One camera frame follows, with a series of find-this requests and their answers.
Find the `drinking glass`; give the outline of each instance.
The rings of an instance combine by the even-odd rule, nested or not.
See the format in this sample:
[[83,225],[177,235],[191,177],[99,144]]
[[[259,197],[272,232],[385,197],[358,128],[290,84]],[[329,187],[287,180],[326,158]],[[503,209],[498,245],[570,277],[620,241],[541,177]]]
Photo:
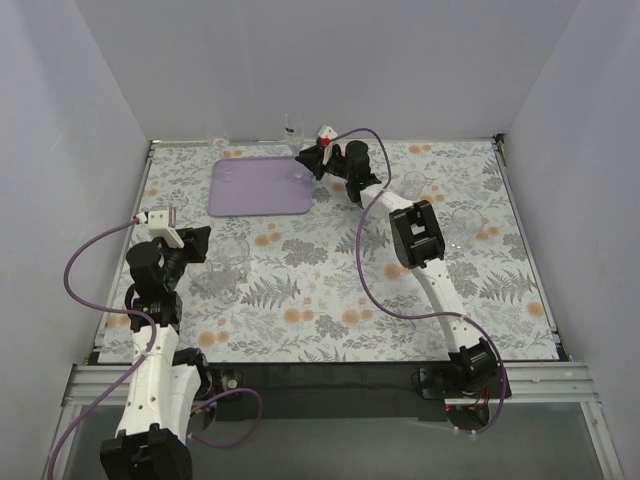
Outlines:
[[236,273],[214,260],[190,263],[187,275],[207,296],[216,308],[229,308],[238,298]]
[[225,148],[229,146],[229,135],[220,116],[219,109],[210,97],[201,101],[201,115],[207,137],[207,150],[211,161],[215,163]]
[[463,249],[482,231],[483,227],[484,217],[478,210],[460,207],[451,214],[444,239],[453,248]]
[[409,172],[404,176],[400,185],[400,196],[406,200],[415,201],[427,184],[427,177],[420,172]]
[[233,182],[240,176],[240,167],[233,160],[221,160],[213,169],[213,177],[223,182]]
[[298,155],[304,145],[304,128],[302,115],[288,113],[284,116],[284,139],[294,155]]
[[226,270],[236,274],[237,280],[247,281],[251,271],[251,247],[243,238],[229,238],[218,244],[218,260]]

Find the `white wall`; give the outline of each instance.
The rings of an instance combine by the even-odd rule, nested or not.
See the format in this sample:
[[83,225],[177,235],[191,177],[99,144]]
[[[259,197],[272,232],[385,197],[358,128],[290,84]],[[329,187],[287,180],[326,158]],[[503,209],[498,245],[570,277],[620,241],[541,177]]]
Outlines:
[[640,3],[582,0],[507,135],[507,166],[569,351],[640,478]]
[[148,138],[506,131],[578,0],[76,0]]
[[[147,141],[72,0],[0,2],[0,471],[38,478],[99,315],[62,287],[73,251],[128,218]],[[105,301],[122,237],[72,275]]]

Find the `floral tablecloth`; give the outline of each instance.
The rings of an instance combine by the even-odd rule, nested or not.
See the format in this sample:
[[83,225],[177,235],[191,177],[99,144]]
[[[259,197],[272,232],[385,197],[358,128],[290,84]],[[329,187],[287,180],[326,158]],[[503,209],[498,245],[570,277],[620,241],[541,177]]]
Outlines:
[[[385,179],[380,147],[368,141],[373,171]],[[418,170],[428,178],[422,198],[434,204],[444,231],[451,212],[473,206],[484,230],[469,250],[447,251],[446,260],[467,312],[493,337],[505,359],[556,359],[551,329],[516,219],[488,141],[388,142],[392,189]],[[210,251],[230,237],[251,245],[252,271],[239,284],[238,301],[224,311],[185,275],[181,346],[198,346],[209,362],[323,362],[447,359],[437,321],[397,320],[369,302],[355,269],[354,241],[362,210],[352,205],[344,182],[330,175],[314,185],[313,207],[304,215],[212,218],[207,214],[214,158],[281,156],[278,144],[162,147],[153,158],[141,209],[178,208],[178,227],[210,225]],[[404,314],[432,311],[426,294],[393,250],[387,218],[372,217],[363,236],[364,271],[374,295]],[[148,240],[144,227],[131,243]],[[114,306],[131,283],[125,264]],[[129,319],[106,322],[99,362],[130,362]]]

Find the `purple cable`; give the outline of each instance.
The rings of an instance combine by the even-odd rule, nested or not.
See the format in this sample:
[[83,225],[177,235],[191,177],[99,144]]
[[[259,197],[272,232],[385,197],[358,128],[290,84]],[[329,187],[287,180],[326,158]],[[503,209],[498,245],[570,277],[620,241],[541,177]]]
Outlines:
[[[369,211],[371,210],[373,205],[378,201],[378,199],[385,192],[387,187],[391,184],[391,162],[389,161],[389,155],[387,154],[387,150],[384,148],[384,144],[382,143],[382,139],[378,136],[378,134],[376,132],[374,132],[373,130],[371,130],[369,128],[356,128],[355,130],[351,130],[349,132],[343,133],[342,135],[338,135],[337,137],[332,139],[331,142],[333,143],[333,142],[335,142],[337,140],[340,140],[342,138],[348,137],[348,136],[350,136],[350,135],[352,135],[352,134],[354,134],[356,132],[369,132],[371,135],[373,135],[376,138],[376,140],[380,144],[380,148],[382,149],[382,153],[384,155],[384,161],[387,164],[387,173],[388,173],[387,182],[382,187],[382,190],[380,191],[380,193],[378,193],[375,197],[373,197],[373,200],[371,200],[371,203],[369,205],[367,205],[367,208],[364,209],[364,212],[362,212],[362,217],[360,218],[360,223],[358,223],[358,231],[356,232],[356,266],[357,266],[357,269],[358,269],[358,276],[360,277],[360,282],[362,283],[362,288],[364,289],[365,293],[367,294],[367,297],[369,297],[369,300],[371,300],[371,302],[376,307],[378,307],[378,309],[380,309],[381,311],[383,311],[387,315],[390,315],[390,316],[395,317],[395,318],[399,318],[401,320],[424,320],[424,319],[427,319],[427,318],[435,318],[435,317],[442,317],[442,316],[457,317],[457,318],[460,318],[463,321],[467,322],[469,325],[471,325],[476,330],[478,330],[482,334],[482,336],[487,339],[487,342],[491,346],[491,349],[496,354],[496,359],[498,361],[498,365],[500,365],[500,370],[501,370],[501,373],[502,373],[502,390],[500,392],[500,401],[498,402],[498,408],[496,409],[496,413],[491,417],[491,419],[489,420],[489,422],[487,422],[487,424],[485,426],[483,426],[482,428],[480,428],[477,431],[475,431],[475,433],[485,432],[489,428],[491,428],[496,423],[496,421],[498,420],[498,417],[500,416],[500,413],[502,412],[502,407],[504,406],[505,397],[507,396],[507,369],[504,366],[504,362],[502,361],[502,357],[500,356],[500,352],[498,351],[498,347],[496,347],[496,344],[493,342],[493,340],[491,339],[489,334],[480,325],[478,325],[475,321],[473,321],[471,318],[469,318],[467,315],[464,315],[464,314],[458,313],[458,312],[435,312],[435,313],[427,313],[427,314],[424,314],[424,315],[402,315],[400,313],[396,313],[396,312],[394,312],[392,310],[389,310],[384,305],[382,305],[380,302],[378,302],[375,299],[375,297],[373,296],[373,293],[371,293],[371,290],[369,289],[369,286],[367,285],[367,282],[366,282],[366,280],[364,278],[364,272],[362,271],[362,260],[360,259],[360,242],[361,242],[361,237],[362,237],[362,229],[363,229],[363,226],[364,226],[364,222],[365,222],[365,220],[367,218],[367,214],[369,213]],[[470,434],[474,433],[471,430],[462,430],[462,431],[470,433]]]
[[[149,343],[147,344],[147,348],[145,350],[147,353],[149,353],[149,352],[151,352],[151,349],[153,348],[153,344],[156,341],[156,334],[157,334],[156,323],[153,321],[153,319],[149,315],[147,315],[146,313],[143,313],[143,312],[139,312],[137,310],[120,310],[120,309],[117,309],[117,308],[108,308],[108,307],[103,307],[101,305],[96,305],[95,303],[91,303],[91,302],[88,302],[88,301],[84,300],[83,298],[80,298],[78,295],[76,295],[76,293],[71,289],[71,286],[69,285],[69,272],[71,271],[71,267],[73,266],[73,263],[76,261],[76,259],[80,256],[80,254],[82,252],[84,252],[91,245],[96,243],[98,240],[101,240],[102,238],[106,237],[107,235],[111,235],[112,233],[119,232],[120,230],[124,230],[125,228],[129,228],[130,226],[135,225],[137,223],[138,223],[137,220],[131,220],[131,221],[127,222],[127,223],[124,223],[124,224],[120,225],[119,227],[114,227],[111,230],[107,230],[106,232],[101,233],[100,235],[98,235],[96,237],[93,237],[87,243],[82,245],[76,251],[76,253],[74,253],[71,256],[71,258],[69,259],[69,262],[67,263],[67,266],[64,269],[64,288],[67,291],[67,293],[71,296],[71,298],[73,298],[76,302],[81,303],[85,307],[89,307],[89,308],[91,308],[93,310],[99,310],[101,312],[124,313],[124,314],[127,314],[127,315],[138,315],[138,316],[144,318],[151,325],[151,339],[149,340]],[[69,435],[71,435],[71,432],[73,432],[73,430],[78,425],[80,425],[80,422],[82,422],[98,406],[98,404],[100,402],[102,402],[105,398],[107,398],[109,396],[109,394],[111,394],[111,392],[113,392],[133,372],[135,372],[136,369],[138,367],[140,367],[140,365],[142,365],[142,363],[145,361],[145,359],[146,359],[146,357],[144,355],[141,355],[140,358],[138,358],[138,360],[133,365],[131,365],[131,368],[129,370],[127,370],[118,380],[116,380],[113,383],[113,385],[111,385],[109,388],[107,388],[98,398],[96,398],[93,402],[91,402],[91,404],[86,409],[84,409],[84,411],[78,416],[78,418],[76,418],[73,422],[71,422],[71,424],[64,431],[64,433],[60,437],[60,440],[58,440],[58,443],[56,443],[56,446],[53,448],[53,451],[51,452],[51,459],[49,460],[49,466],[47,467],[47,479],[48,480],[54,480],[53,474],[54,474],[55,468],[56,468],[56,460],[58,459],[58,455],[60,454],[60,450],[62,449],[62,446],[64,445],[64,442],[67,441],[67,439],[69,438]]]
[[210,446],[216,447],[216,448],[235,448],[235,447],[239,447],[240,445],[244,444],[244,442],[246,442],[249,439],[249,437],[251,437],[251,435],[253,435],[253,432],[256,431],[256,428],[258,428],[258,424],[260,423],[260,420],[262,419],[262,397],[260,397],[260,394],[258,392],[256,392],[255,390],[251,390],[250,388],[235,388],[233,390],[227,390],[226,392],[219,393],[215,397],[210,398],[209,400],[204,402],[202,405],[198,405],[197,407],[193,407],[191,409],[191,413],[198,413],[203,408],[208,407],[209,405],[211,405],[214,402],[217,402],[221,398],[224,398],[224,397],[226,397],[228,395],[233,395],[233,394],[236,394],[236,393],[249,393],[249,394],[253,395],[254,397],[256,397],[256,399],[258,400],[258,416],[256,417],[256,421],[253,422],[253,425],[251,426],[249,431],[247,433],[245,433],[240,438],[240,440],[236,440],[233,443],[216,443],[216,442],[212,442],[211,440],[209,440],[209,439],[207,439],[205,437],[202,437],[200,435],[190,434],[190,437],[191,438],[195,438],[196,440],[199,440],[202,443],[206,443],[207,445],[210,445]]

